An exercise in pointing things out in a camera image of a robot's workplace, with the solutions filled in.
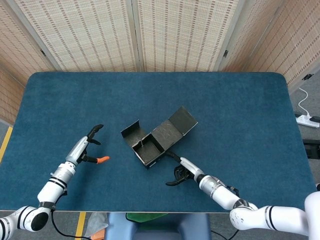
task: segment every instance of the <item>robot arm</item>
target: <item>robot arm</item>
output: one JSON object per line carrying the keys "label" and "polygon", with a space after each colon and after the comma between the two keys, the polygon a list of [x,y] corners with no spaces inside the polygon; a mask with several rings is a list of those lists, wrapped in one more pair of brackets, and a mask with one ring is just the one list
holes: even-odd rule
{"label": "robot arm", "polygon": [[230,221],[238,230],[270,229],[309,236],[309,240],[320,239],[320,192],[310,194],[305,200],[305,212],[295,207],[264,206],[257,208],[241,199],[218,178],[205,175],[202,170],[184,157],[168,153],[187,171],[199,188],[222,208],[230,210]]}
{"label": "robot arm", "polygon": [[30,232],[41,230],[46,225],[50,212],[56,209],[59,198],[66,195],[68,183],[76,173],[76,166],[82,161],[100,164],[109,159],[108,156],[102,158],[87,156],[89,143],[100,145],[93,137],[102,127],[102,124],[95,126],[87,136],[81,138],[67,155],[66,162],[60,164],[51,174],[50,179],[37,196],[38,208],[24,206],[11,215],[0,218],[1,240],[10,239],[17,229],[25,229]]}

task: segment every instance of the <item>open box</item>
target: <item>open box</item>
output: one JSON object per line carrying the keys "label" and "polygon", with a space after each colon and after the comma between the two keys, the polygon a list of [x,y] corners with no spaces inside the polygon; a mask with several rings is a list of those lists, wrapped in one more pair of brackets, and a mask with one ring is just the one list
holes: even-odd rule
{"label": "open box", "polygon": [[144,166],[150,168],[197,123],[196,119],[181,106],[149,134],[140,128],[139,121],[128,126],[121,134]]}

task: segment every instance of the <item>power strip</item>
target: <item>power strip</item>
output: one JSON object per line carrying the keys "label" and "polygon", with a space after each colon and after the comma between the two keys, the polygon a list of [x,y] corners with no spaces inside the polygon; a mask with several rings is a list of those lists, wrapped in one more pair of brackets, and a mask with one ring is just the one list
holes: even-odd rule
{"label": "power strip", "polygon": [[301,115],[299,117],[296,117],[296,122],[298,124],[304,125],[304,126],[308,126],[308,127],[312,127],[312,128],[319,128],[320,127],[320,123],[319,122],[315,122],[315,121],[310,121],[310,118],[307,115]]}

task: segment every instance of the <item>blue table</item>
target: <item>blue table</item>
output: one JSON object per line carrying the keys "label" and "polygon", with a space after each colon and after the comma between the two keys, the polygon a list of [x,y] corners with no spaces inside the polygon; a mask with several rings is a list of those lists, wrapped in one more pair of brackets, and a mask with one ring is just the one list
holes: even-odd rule
{"label": "blue table", "polygon": [[286,82],[277,73],[39,72],[26,86],[0,165],[0,209],[37,206],[37,194],[74,144],[97,124],[58,210],[223,212],[192,180],[169,187],[177,163],[146,170],[121,131],[151,132],[184,106],[198,121],[172,151],[235,186],[258,207],[304,208],[315,191]]}

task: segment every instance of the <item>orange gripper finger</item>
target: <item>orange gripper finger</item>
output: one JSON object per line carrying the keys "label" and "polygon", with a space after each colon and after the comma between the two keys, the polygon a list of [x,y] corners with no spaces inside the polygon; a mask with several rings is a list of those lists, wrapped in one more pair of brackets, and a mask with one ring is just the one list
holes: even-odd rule
{"label": "orange gripper finger", "polygon": [[96,164],[102,164],[103,162],[108,161],[109,159],[110,159],[109,156],[104,156],[104,157],[101,157],[101,158],[97,158],[97,163]]}

